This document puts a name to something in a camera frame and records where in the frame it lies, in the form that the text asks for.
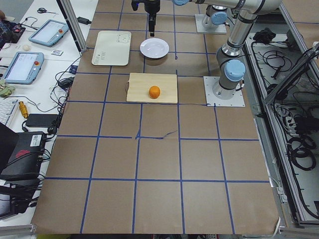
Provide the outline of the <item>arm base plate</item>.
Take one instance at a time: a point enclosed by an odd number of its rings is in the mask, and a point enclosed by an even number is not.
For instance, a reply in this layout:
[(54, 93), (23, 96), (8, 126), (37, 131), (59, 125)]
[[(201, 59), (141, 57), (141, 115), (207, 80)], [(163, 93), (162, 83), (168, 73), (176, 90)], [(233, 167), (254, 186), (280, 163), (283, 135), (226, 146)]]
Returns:
[(235, 89), (226, 90), (219, 85), (219, 78), (203, 77), (206, 104), (210, 107), (245, 107), (240, 83)]
[(196, 14), (195, 15), (196, 31), (202, 34), (221, 34), (226, 35), (226, 27), (222, 22), (221, 24), (214, 24), (207, 15)]

